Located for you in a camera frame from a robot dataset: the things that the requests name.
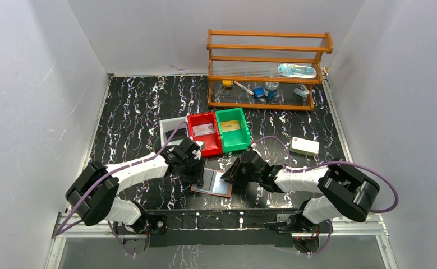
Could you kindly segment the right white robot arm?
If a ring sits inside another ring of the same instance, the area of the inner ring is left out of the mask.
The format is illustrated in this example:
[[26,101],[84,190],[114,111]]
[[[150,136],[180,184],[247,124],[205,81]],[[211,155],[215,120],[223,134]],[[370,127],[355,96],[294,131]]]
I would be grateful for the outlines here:
[[221,178],[237,186],[255,182],[268,192],[319,193],[320,197],[305,201],[293,216],[277,218],[277,226],[286,225],[304,232],[336,217],[364,222],[380,191],[377,182],[353,163],[336,159],[309,168],[291,169],[270,165],[254,150],[238,157]]

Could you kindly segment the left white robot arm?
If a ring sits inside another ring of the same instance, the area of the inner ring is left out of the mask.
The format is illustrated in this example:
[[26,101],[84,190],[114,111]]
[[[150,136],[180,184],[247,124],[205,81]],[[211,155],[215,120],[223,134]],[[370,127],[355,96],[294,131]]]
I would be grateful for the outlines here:
[[204,142],[184,138],[179,145],[163,146],[126,163],[103,165],[92,161],[70,186],[65,198],[86,226],[105,220],[142,233],[149,225],[148,213],[137,202],[119,198],[119,193],[168,175],[191,184],[203,183],[204,147]]

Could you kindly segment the black card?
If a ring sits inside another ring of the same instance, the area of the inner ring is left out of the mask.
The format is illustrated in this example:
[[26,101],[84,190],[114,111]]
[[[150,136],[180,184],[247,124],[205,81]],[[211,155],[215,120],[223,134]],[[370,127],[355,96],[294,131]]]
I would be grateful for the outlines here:
[[184,138],[187,137],[187,130],[186,130],[186,128],[180,128],[180,129],[178,129],[178,130],[175,132],[175,135],[174,135],[174,136],[172,135],[173,131],[174,131],[174,130],[170,130],[170,131],[167,131],[167,132],[165,133],[165,140],[168,140],[168,139],[170,139],[170,137],[172,137],[172,138],[171,138],[171,142],[172,142],[172,141],[182,140],[182,139],[184,139]]

